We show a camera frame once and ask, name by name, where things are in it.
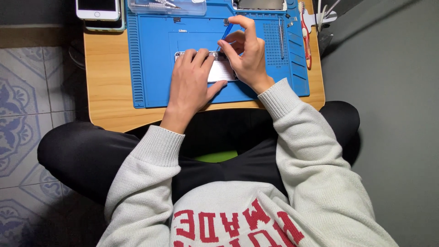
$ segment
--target person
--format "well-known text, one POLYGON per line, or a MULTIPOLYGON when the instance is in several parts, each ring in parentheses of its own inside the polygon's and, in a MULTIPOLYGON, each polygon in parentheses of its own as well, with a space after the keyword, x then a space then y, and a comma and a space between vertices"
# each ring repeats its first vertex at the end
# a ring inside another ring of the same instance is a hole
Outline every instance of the person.
POLYGON ((287 79, 275 83, 267 75, 254 21, 238 15, 229 22, 245 31, 218 44, 258 94, 275 138, 221 163, 179 156, 191 119, 227 84, 208 87, 213 57, 191 49, 175 62, 160 126, 151 125, 141 140, 91 123, 68 123, 42 139, 40 163, 105 203, 109 225, 98 246, 397 246, 342 158, 358 112, 335 102, 319 113, 302 102, 287 79))

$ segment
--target tiled floor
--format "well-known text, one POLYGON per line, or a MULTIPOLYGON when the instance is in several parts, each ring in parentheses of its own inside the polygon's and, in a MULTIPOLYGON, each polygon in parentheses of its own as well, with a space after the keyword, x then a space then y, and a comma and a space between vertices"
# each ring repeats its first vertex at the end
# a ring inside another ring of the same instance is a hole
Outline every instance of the tiled floor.
POLYGON ((38 164, 52 128, 86 116, 85 72, 61 47, 0 49, 0 246, 95 246, 103 207, 38 164))

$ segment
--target black pants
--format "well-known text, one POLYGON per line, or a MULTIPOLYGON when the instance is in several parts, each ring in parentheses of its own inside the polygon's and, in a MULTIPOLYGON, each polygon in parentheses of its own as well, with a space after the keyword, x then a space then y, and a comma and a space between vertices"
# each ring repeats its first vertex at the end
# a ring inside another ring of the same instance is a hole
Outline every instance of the black pants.
MULTIPOLYGON (((345 147, 360 124, 357 110, 346 102, 334 101, 327 102, 320 112, 345 147)), ((87 122, 67 123, 43 137, 38 161, 68 187, 104 204, 119 167, 146 130, 143 127, 128 134, 87 122)), ((287 195, 276 165, 277 133, 267 111, 198 113, 185 134, 179 157, 181 172, 172 180, 173 202, 193 188, 215 181, 267 182, 287 195), (239 155, 220 163, 192 159, 227 150, 237 150, 239 155)))

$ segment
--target hand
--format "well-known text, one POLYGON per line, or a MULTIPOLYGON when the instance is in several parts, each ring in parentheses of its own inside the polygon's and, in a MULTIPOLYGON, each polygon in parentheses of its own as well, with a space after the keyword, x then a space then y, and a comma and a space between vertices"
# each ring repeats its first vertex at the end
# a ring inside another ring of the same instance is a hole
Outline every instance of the hand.
POLYGON ((198 52, 186 50, 177 58, 172 71, 168 107, 160 124, 162 128, 183 134, 195 113, 227 84, 226 80, 221 80, 207 88, 212 64, 213 56, 209 56, 207 49, 198 52))
POLYGON ((261 94, 274 85, 273 78, 265 70, 265 41, 256 37, 254 20, 237 15, 229 17, 229 22, 241 25, 245 32, 233 32, 225 40, 219 40, 218 45, 229 58, 238 79, 261 94))

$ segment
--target blue silicone repair mat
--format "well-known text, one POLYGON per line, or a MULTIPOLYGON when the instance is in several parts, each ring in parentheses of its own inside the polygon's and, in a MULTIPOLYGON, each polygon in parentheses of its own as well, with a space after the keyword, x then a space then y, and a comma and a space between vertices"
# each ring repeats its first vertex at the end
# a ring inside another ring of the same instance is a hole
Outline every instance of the blue silicone repair mat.
MULTIPOLYGON (((287 11, 237 11, 232 8, 232 0, 206 0, 206 3, 204 16, 134 14, 126 8, 135 108, 167 106, 175 53, 190 48, 215 51, 217 41, 226 30, 224 19, 233 15, 245 15, 255 20, 256 34, 265 40, 268 75, 275 81, 287 77, 298 96, 309 95, 297 0, 287 0, 287 11), (284 19, 284 59, 281 59, 278 16, 284 19), (287 27, 291 21, 294 25, 287 27)), ((231 31, 239 29, 239 25, 234 25, 231 31)), ((213 98, 212 103, 255 98, 256 93, 243 82, 232 81, 213 98)))

